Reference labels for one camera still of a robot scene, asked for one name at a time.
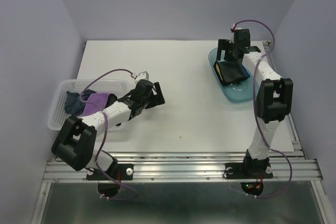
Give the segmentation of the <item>blue microfiber towel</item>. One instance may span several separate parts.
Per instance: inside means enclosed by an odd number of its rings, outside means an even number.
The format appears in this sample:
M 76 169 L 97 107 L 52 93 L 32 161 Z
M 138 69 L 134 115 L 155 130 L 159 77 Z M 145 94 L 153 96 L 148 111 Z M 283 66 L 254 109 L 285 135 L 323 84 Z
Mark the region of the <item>blue microfiber towel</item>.
M 249 73 L 249 71 L 248 71 L 243 65 L 242 65 L 242 68 L 243 68 L 243 70 L 244 70 L 244 72 L 245 72 L 247 78 L 249 79 L 249 78 L 250 78 L 250 73 Z

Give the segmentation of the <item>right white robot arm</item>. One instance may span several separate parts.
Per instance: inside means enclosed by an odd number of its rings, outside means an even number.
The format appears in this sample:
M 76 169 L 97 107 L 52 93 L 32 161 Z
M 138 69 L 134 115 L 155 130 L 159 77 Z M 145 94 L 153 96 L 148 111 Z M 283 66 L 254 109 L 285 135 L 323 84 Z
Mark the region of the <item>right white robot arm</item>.
M 252 46 L 249 29 L 233 27 L 233 39 L 218 41 L 214 71 L 220 84 L 229 87 L 252 81 L 256 130 L 241 163 L 226 163 L 227 179 L 272 178 L 269 162 L 271 143 L 280 122 L 291 111 L 293 81 L 283 78 L 264 61 L 258 47 Z

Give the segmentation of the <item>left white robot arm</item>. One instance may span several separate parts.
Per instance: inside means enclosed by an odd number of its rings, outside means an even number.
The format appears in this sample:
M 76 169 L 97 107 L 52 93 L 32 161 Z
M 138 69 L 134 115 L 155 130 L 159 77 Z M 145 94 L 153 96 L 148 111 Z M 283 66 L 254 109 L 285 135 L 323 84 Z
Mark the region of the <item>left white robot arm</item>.
M 106 179 L 116 179 L 118 175 L 130 179 L 130 175 L 120 171 L 116 158 L 104 153 L 102 147 L 96 147 L 96 139 L 99 136 L 106 139 L 109 128 L 164 103 L 160 84 L 141 79 L 134 89 L 102 111 L 66 119 L 51 152 L 75 171 L 91 169 Z

